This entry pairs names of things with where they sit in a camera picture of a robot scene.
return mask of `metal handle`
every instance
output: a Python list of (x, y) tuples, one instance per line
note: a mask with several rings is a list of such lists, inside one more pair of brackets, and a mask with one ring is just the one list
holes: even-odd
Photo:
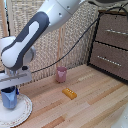
[(116, 34), (121, 34), (121, 35), (127, 35), (128, 36), (128, 33), (122, 33), (122, 32), (116, 32), (114, 30), (105, 30), (106, 32), (112, 32), (112, 33), (116, 33)]
[(108, 59), (106, 59), (106, 58), (104, 58), (104, 57), (100, 57), (100, 56), (97, 56), (97, 57), (100, 58), (100, 59), (102, 59), (102, 60), (105, 60), (105, 61), (107, 61), (107, 62), (110, 62), (110, 63), (112, 63), (112, 64), (115, 64), (116, 66), (120, 66), (120, 67), (121, 67), (121, 65), (118, 64), (118, 63), (116, 63), (116, 62), (113, 62), (113, 61), (111, 61), (111, 60), (108, 60)]

